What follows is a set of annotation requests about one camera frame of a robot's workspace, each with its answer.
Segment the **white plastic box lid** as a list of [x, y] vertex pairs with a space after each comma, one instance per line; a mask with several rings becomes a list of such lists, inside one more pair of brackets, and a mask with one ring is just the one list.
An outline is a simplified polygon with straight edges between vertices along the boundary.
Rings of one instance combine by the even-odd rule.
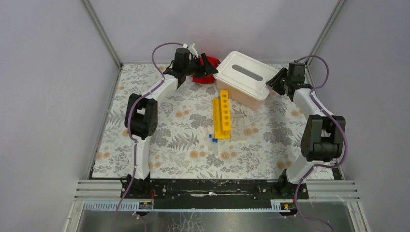
[[221, 81], [256, 100], [265, 100], [271, 87], [266, 83], [279, 70], [254, 58], [233, 51], [218, 65], [215, 79]]

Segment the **pink plastic storage box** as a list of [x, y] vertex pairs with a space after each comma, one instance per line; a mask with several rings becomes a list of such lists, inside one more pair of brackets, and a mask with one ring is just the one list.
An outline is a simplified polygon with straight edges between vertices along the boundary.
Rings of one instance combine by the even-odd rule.
[[254, 111], [256, 111], [259, 108], [259, 106], [264, 102], [264, 100], [268, 96], [267, 95], [263, 99], [259, 100], [259, 99], [256, 99], [256, 98], [254, 98], [254, 97], [252, 97], [252, 96], [250, 96], [250, 95], [248, 95], [248, 94], [246, 94], [246, 93], [244, 93], [244, 92], [242, 92], [242, 91], [228, 85], [228, 84], [223, 83], [222, 81], [217, 80], [216, 85], [217, 85], [218, 90], [227, 90], [228, 91], [228, 96], [231, 99], [243, 104], [244, 106], [246, 106], [246, 107], [248, 107], [248, 108], [250, 108]]

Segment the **yellow test tube rack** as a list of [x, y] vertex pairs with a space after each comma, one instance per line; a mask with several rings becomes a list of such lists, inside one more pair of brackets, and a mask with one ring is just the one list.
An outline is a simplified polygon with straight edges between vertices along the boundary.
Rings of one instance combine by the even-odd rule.
[[230, 139], [232, 131], [228, 90], [221, 90], [220, 96], [212, 101], [214, 136], [218, 140]]

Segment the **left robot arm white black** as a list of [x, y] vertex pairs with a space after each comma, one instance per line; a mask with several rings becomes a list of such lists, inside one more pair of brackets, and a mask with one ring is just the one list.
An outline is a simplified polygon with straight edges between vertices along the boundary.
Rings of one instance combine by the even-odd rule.
[[177, 90], [187, 76], [194, 79], [218, 73], [220, 61], [206, 54], [196, 55], [190, 48], [178, 48], [170, 65], [161, 71], [161, 80], [144, 94], [129, 96], [125, 128], [134, 141], [133, 170], [127, 175], [125, 189], [131, 189], [139, 199], [149, 195], [149, 145], [158, 126], [158, 105], [167, 95]]

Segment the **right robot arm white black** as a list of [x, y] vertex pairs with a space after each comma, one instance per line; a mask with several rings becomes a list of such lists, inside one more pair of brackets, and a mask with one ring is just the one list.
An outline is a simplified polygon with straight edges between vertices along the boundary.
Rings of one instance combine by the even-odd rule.
[[307, 119], [296, 162], [278, 178], [276, 190], [281, 198], [289, 199], [316, 167], [336, 168], [332, 160], [345, 160], [348, 152], [345, 134], [346, 120], [328, 111], [317, 99], [315, 89], [305, 82], [305, 65], [289, 63], [267, 82], [276, 93], [286, 95], [303, 112]]

